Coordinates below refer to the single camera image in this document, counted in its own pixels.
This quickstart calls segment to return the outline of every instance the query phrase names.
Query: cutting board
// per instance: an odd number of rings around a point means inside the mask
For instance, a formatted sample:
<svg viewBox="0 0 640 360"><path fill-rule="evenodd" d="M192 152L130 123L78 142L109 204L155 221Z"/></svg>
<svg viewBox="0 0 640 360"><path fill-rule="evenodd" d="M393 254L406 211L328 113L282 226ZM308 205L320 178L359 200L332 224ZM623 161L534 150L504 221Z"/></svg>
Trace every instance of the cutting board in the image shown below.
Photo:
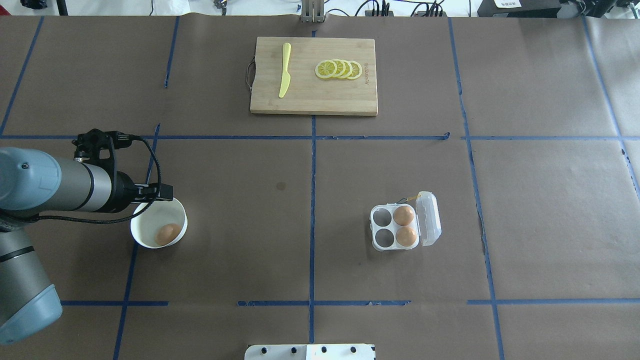
<svg viewBox="0 0 640 360"><path fill-rule="evenodd" d="M282 44L291 44L291 84L280 99ZM320 79L316 65L343 59L362 64L356 80ZM251 112L263 114L363 115L378 114L376 46L361 38L259 37L255 46L255 79Z"/></svg>

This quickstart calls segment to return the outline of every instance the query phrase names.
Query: black band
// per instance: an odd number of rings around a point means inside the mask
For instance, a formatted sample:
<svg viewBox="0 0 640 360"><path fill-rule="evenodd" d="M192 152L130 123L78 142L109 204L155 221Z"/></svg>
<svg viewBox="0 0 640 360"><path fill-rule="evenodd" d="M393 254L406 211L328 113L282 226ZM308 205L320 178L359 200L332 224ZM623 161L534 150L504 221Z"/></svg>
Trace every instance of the black band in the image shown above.
<svg viewBox="0 0 640 360"><path fill-rule="evenodd" d="M91 187L89 187L89 194L86 196L86 199L83 201L83 203L71 211L78 210L79 208L82 208L84 205L86 205L86 203L89 202L89 200L91 199L91 196L93 195L93 189L95 188L95 180L93 179L93 172L91 172L91 169L89 169L89 167L86 166L85 164L83 163L80 163L80 164L82 164L82 166L84 166L86 171L89 173L89 178L91 179Z"/></svg>
<svg viewBox="0 0 640 360"><path fill-rule="evenodd" d="M5 255L0 256L0 263L4 263L7 260L11 260L11 259L13 259L13 258L15 258L17 256L24 255L24 254L26 254L28 252L32 252L32 251L35 251L33 246L27 246L27 247L23 247L20 250L11 251L9 254L5 254Z"/></svg>

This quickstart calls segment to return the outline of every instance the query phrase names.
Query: egg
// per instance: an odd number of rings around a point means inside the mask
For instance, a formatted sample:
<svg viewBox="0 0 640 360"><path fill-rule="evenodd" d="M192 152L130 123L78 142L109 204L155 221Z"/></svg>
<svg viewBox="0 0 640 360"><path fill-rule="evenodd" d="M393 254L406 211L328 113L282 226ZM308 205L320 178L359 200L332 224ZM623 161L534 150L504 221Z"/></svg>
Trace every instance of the egg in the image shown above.
<svg viewBox="0 0 640 360"><path fill-rule="evenodd" d="M409 225L415 216L411 206L401 206L394 211L394 221L400 226Z"/></svg>
<svg viewBox="0 0 640 360"><path fill-rule="evenodd" d="M415 232L415 229L412 227L404 226L404 227L401 227L400 230L396 232L396 240L402 246L409 247L413 245L417 238L418 238L418 234Z"/></svg>
<svg viewBox="0 0 640 360"><path fill-rule="evenodd" d="M178 237L182 228L178 224L166 224L156 233L154 241L160 246L165 246Z"/></svg>

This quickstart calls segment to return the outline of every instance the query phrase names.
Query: white floor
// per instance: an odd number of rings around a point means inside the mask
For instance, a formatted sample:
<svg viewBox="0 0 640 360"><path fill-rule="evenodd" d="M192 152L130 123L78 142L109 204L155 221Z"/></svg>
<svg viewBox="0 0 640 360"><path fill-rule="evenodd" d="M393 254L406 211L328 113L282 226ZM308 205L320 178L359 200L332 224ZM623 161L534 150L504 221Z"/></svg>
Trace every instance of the white floor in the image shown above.
<svg viewBox="0 0 640 360"><path fill-rule="evenodd" d="M183 15L185 13L203 13L207 15L221 15L219 9L213 5L213 0L67 0L69 15L149 15L151 2L154 4L153 15ZM325 10L338 8L349 15L353 15L363 0L329 0ZM477 8L482 0L471 0L472 16L477 16ZM281 15L300 13L297 0L228 0L227 15ZM47 0L48 8L32 10L20 5L19 0L0 0L12 15L57 15L56 0ZM369 10L373 3L368 3L363 9ZM444 11L450 17L466 17L469 15L468 0L445 0L442 3ZM391 1L390 9L395 16L408 16L415 8L415 4L402 1ZM607 17L632 18L630 10L614 8Z"/></svg>

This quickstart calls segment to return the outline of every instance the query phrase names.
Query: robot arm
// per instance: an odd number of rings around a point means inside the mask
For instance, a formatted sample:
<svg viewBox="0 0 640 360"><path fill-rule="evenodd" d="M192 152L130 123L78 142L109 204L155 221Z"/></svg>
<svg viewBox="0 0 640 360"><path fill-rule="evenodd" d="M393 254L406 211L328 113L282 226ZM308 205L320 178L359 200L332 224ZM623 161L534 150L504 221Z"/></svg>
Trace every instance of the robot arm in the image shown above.
<svg viewBox="0 0 640 360"><path fill-rule="evenodd" d="M25 225L43 219L113 224L135 216L85 220L39 216L40 212L116 213L132 203L150 205L155 200L173 199L170 185L135 184L117 171L115 150L131 146L133 140L144 141L139 136L93 129L73 141L74 160L33 149L0 147L1 344L24 339L62 314L58 294L23 230Z"/></svg>

